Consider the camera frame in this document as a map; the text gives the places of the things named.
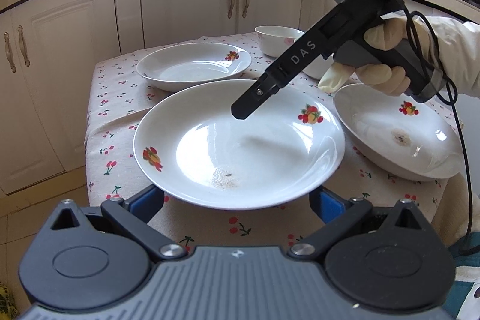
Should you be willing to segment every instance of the table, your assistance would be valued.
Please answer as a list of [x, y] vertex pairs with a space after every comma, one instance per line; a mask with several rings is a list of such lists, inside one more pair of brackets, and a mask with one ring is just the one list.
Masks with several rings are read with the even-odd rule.
[[[194, 42], [239, 46], [251, 54], [250, 68], [242, 79], [257, 79], [272, 63], [258, 46], [255, 33], [202, 37]], [[133, 155], [133, 137], [141, 118], [171, 93], [148, 84], [136, 64], [158, 48], [143, 49], [98, 63], [92, 81], [85, 138], [88, 196], [91, 206], [112, 197], [128, 198], [150, 184]], [[353, 76], [350, 83], [358, 79]], [[305, 74], [290, 83], [319, 98], [335, 112], [332, 94], [317, 88]], [[453, 115], [437, 102], [429, 102], [455, 128]], [[341, 197], [363, 197], [375, 206], [393, 206], [398, 199], [416, 202], [431, 221], [447, 180], [411, 182], [382, 170], [367, 160], [346, 135], [345, 157], [325, 186]], [[287, 204], [256, 211], [219, 211], [182, 202], [165, 194], [162, 210], [149, 225], [191, 251], [194, 246], [279, 245], [284, 248], [319, 229], [323, 223], [311, 211], [308, 196]]]

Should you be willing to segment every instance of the baseboard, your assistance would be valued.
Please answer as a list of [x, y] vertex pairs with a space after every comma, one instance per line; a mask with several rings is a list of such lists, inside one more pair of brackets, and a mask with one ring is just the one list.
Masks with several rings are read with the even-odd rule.
[[46, 199], [75, 190], [87, 183], [85, 167], [56, 176], [0, 198], [0, 217], [28, 208]]

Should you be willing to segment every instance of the white sleeve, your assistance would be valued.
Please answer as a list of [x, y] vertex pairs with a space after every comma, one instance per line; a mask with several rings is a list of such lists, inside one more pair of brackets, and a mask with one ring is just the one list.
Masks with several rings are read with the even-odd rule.
[[428, 17], [438, 38], [440, 59], [458, 93], [480, 98], [480, 25]]

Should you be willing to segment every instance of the plate rim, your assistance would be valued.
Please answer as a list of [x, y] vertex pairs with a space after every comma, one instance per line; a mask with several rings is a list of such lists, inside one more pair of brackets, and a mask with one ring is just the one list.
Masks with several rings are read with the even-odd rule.
[[[250, 85], [254, 84], [256, 82], [255, 79], [225, 79], [225, 80], [215, 80], [215, 81], [212, 81], [212, 82], [209, 82], [209, 83], [203, 83], [203, 84], [200, 84], [200, 85], [196, 85], [196, 86], [192, 86], [192, 87], [188, 87], [184, 90], [181, 90], [179, 92], [176, 92], [164, 99], [162, 99], [159, 103], [157, 103], [154, 107], [152, 107], [143, 117], [142, 119], [140, 120], [140, 122], [138, 123], [138, 127], [135, 131], [135, 134], [134, 134], [134, 138], [133, 138], [133, 142], [132, 142], [132, 147], [133, 147], [133, 155], [135, 157], [135, 161], [138, 165], [138, 167], [140, 168], [140, 170], [142, 170], [143, 174], [155, 185], [157, 186], [158, 188], [160, 188], [161, 190], [163, 190], [164, 192], [172, 195], [173, 197], [177, 198], [177, 199], [180, 199], [184, 202], [188, 202], [190, 204], [193, 204], [193, 205], [197, 205], [197, 206], [201, 206], [201, 207], [205, 207], [205, 208], [210, 208], [210, 209], [217, 209], [217, 210], [224, 210], [224, 211], [247, 211], [247, 210], [258, 210], [258, 209], [265, 209], [265, 208], [269, 208], [269, 207], [273, 207], [273, 206], [277, 206], [277, 205], [281, 205], [283, 203], [287, 203], [287, 202], [291, 202], [293, 200], [296, 200], [298, 198], [301, 198], [303, 196], [305, 196], [306, 194], [310, 193], [311, 191], [315, 190], [316, 188], [318, 188], [319, 186], [323, 185], [328, 179], [330, 179], [334, 174], [335, 172], [338, 170], [340, 164], [342, 163], [342, 160], [345, 156], [345, 149], [346, 149], [346, 139], [345, 139], [345, 132], [342, 128], [342, 125], [339, 121], [339, 119], [337, 118], [337, 116], [330, 110], [328, 109], [327, 107], [325, 107], [325, 105], [323, 105], [321, 102], [319, 102], [319, 100], [317, 98], [313, 98], [311, 95], [307, 95], [309, 97], [311, 97], [312, 99], [315, 100], [315, 102], [317, 102], [318, 104], [321, 105], [322, 107], [322, 110], [325, 110], [329, 115], [330, 117], [332, 118], [332, 121], [333, 121], [333, 124], [334, 126], [337, 127], [337, 129], [339, 130], [339, 137], [341, 138], [340, 139], [340, 144], [338, 143], [335, 143], [335, 146], [336, 146], [336, 150], [337, 150], [337, 157], [335, 159], [335, 161], [333, 162], [332, 164], [332, 170], [331, 170], [331, 174], [330, 176], [327, 178], [327, 179], [318, 179], [316, 181], [313, 181], [312, 182], [312, 185], [306, 187], [308, 188], [308, 190], [304, 190], [301, 192], [301, 194], [299, 193], [295, 193], [294, 195], [291, 195], [289, 197], [285, 197], [284, 199], [280, 200], [279, 202], [277, 201], [274, 201], [274, 202], [268, 202], [268, 203], [265, 203], [265, 204], [262, 204], [262, 205], [258, 205], [258, 206], [248, 206], [248, 207], [245, 207], [245, 206], [241, 206], [241, 207], [220, 207], [220, 206], [215, 206], [215, 205], [211, 205], [209, 204], [208, 202], [193, 202], [191, 199], [187, 199], [186, 197], [182, 197], [182, 196], [179, 196], [177, 194], [172, 194], [172, 193], [169, 193], [167, 190], [165, 190], [165, 188], [163, 188], [162, 186], [160, 186], [157, 181], [154, 181], [152, 179], [152, 177], [147, 173], [145, 172], [145, 170], [143, 169], [142, 165], [140, 164], [140, 159], [139, 157], [137, 156], [137, 153], [135, 151], [135, 140], [137, 138], [137, 132], [139, 131], [139, 129], [141, 128], [141, 125], [142, 125], [142, 122], [145, 118], [147, 118], [147, 116], [153, 111], [153, 109], [155, 109], [157, 106], [159, 106], [162, 102], [164, 102], [165, 100], [167, 99], [171, 99], [174, 95], [177, 95], [177, 94], [181, 94], [183, 93], [184, 91], [186, 90], [190, 90], [192, 88], [198, 88], [199, 86], [205, 86], [205, 85], [210, 85], [210, 84], [213, 84], [213, 83], [232, 83], [232, 82], [236, 82], [236, 81], [241, 81], [241, 83], [245, 83], [247, 84], [247, 82], [251, 82]], [[296, 88], [292, 87], [292, 86], [285, 86], [284, 88], [288, 88], [288, 89], [292, 89], [294, 91], [299, 91], [297, 90]]]
[[[368, 148], [370, 148], [370, 150], [372, 150], [372, 151], [375, 152], [376, 154], [380, 155], [380, 156], [383, 157], [384, 159], [390, 161], [391, 163], [396, 164], [396, 165], [397, 165], [398, 167], [400, 167], [401, 169], [406, 170], [406, 171], [409, 171], [409, 172], [412, 172], [412, 173], [414, 173], [414, 174], [416, 174], [416, 175], [419, 175], [419, 176], [424, 176], [424, 177], [426, 177], [426, 178], [431, 178], [431, 179], [448, 179], [448, 178], [451, 178], [452, 176], [457, 175], [457, 174], [461, 171], [461, 168], [460, 168], [460, 170], [457, 171], [457, 172], [456, 172], [455, 174], [453, 174], [453, 175], [449, 175], [449, 176], [443, 175], [443, 176], [435, 176], [435, 177], [433, 177], [433, 176], [431, 176], [431, 174], [430, 174], [429, 172], [419, 172], [419, 171], [412, 170], [412, 169], [410, 169], [410, 168], [404, 167], [403, 165], [401, 165], [401, 164], [399, 164], [399, 163], [391, 160], [390, 158], [385, 157], [385, 156], [382, 155], [380, 152], [378, 152], [375, 148], [371, 147], [368, 143], [366, 143], [365, 140], [357, 134], [357, 132], [355, 132], [348, 124], [345, 123], [345, 121], [343, 120], [342, 116], [341, 116], [340, 113], [338, 112], [337, 104], [336, 104], [336, 102], [335, 102], [335, 98], [337, 97], [337, 94], [338, 94], [341, 90], [344, 90], [345, 88], [348, 88], [348, 87], [351, 87], [351, 86], [357, 86], [357, 85], [366, 86], [366, 85], [363, 84], [363, 83], [352, 83], [352, 84], [349, 84], [349, 85], [346, 85], [346, 86], [342, 86], [341, 88], [339, 88], [338, 91], [337, 91], [337, 93], [335, 93], [335, 95], [334, 95], [334, 97], [333, 97], [333, 105], [334, 105], [334, 107], [335, 107], [335, 111], [337, 112], [338, 118], [339, 118], [339, 120], [342, 122], [342, 124], [344, 125], [344, 127], [346, 127], [346, 128], [349, 130], [349, 132], [351, 132], [351, 133], [352, 133], [357, 139], [359, 139], [363, 144], [365, 144]], [[434, 111], [432, 108], [430, 108], [429, 106], [427, 106], [427, 105], [424, 104], [424, 103], [417, 103], [417, 104], [418, 104], [418, 105], [422, 105], [423, 107], [426, 107], [428, 110]], [[450, 124], [448, 124], [448, 122], [446, 122], [443, 118], [441, 118], [440, 115], [438, 115], [438, 113], [435, 113], [435, 114], [441, 119], [441, 121], [445, 122], [445, 123], [447, 124], [447, 126], [451, 128]]]
[[140, 59], [140, 61], [137, 63], [136, 67], [135, 67], [135, 71], [137, 71], [137, 74], [139, 74], [141, 77], [144, 77], [145, 79], [147, 80], [152, 80], [154, 82], [160, 82], [160, 83], [171, 83], [173, 85], [176, 85], [176, 84], [190, 84], [190, 83], [201, 83], [201, 84], [205, 84], [205, 83], [210, 83], [210, 82], [216, 82], [216, 81], [219, 81], [219, 80], [222, 80], [222, 79], [219, 79], [218, 77], [216, 78], [213, 78], [213, 79], [201, 79], [201, 80], [182, 80], [182, 81], [178, 81], [178, 80], [164, 80], [164, 79], [155, 79], [153, 77], [150, 77], [150, 76], [146, 76], [144, 74], [142, 74], [141, 72], [139, 72], [138, 70], [138, 67], [140, 66], [140, 64], [150, 55], [153, 55], [154, 53], [157, 53], [157, 52], [160, 52], [160, 51], [164, 51], [166, 49], [169, 49], [169, 48], [176, 48], [176, 47], [179, 47], [179, 46], [183, 46], [183, 45], [203, 45], [203, 44], [218, 44], [218, 45], [227, 45], [227, 46], [230, 46], [230, 47], [233, 47], [237, 50], [237, 52], [245, 52], [248, 57], [250, 58], [249, 61], [248, 61], [248, 64], [245, 65], [245, 67], [241, 67], [238, 69], [237, 72], [234, 72], [233, 74], [231, 75], [227, 75], [227, 76], [221, 76], [221, 78], [225, 78], [225, 77], [230, 77], [230, 78], [233, 78], [235, 77], [236, 75], [238, 74], [241, 74], [243, 71], [245, 71], [248, 67], [250, 67], [251, 65], [251, 54], [246, 51], [245, 49], [243, 48], [240, 48], [236, 45], [231, 45], [231, 44], [227, 44], [227, 43], [183, 43], [183, 44], [178, 44], [178, 45], [170, 45], [170, 46], [167, 46], [165, 48], [161, 48], [161, 49], [158, 49], [156, 51], [153, 51], [152, 53], [149, 53], [148, 55], [145, 55], [142, 59]]

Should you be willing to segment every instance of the latex glove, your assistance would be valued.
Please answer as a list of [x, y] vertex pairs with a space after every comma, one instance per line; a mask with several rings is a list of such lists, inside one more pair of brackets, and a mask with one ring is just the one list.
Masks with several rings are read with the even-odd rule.
[[[438, 38], [440, 59], [446, 74], [452, 79], [459, 93], [480, 97], [480, 26], [473, 22], [461, 22], [448, 17], [427, 17]], [[433, 59], [433, 40], [427, 27], [414, 19], [420, 40], [423, 57], [435, 63]], [[385, 24], [369, 29], [364, 35], [365, 41], [377, 49], [389, 50], [407, 38], [406, 17], [394, 16]], [[319, 89], [335, 92], [357, 73], [361, 82], [388, 95], [400, 95], [410, 84], [401, 67], [390, 69], [384, 64], [369, 64], [358, 69], [334, 64], [319, 82]]]

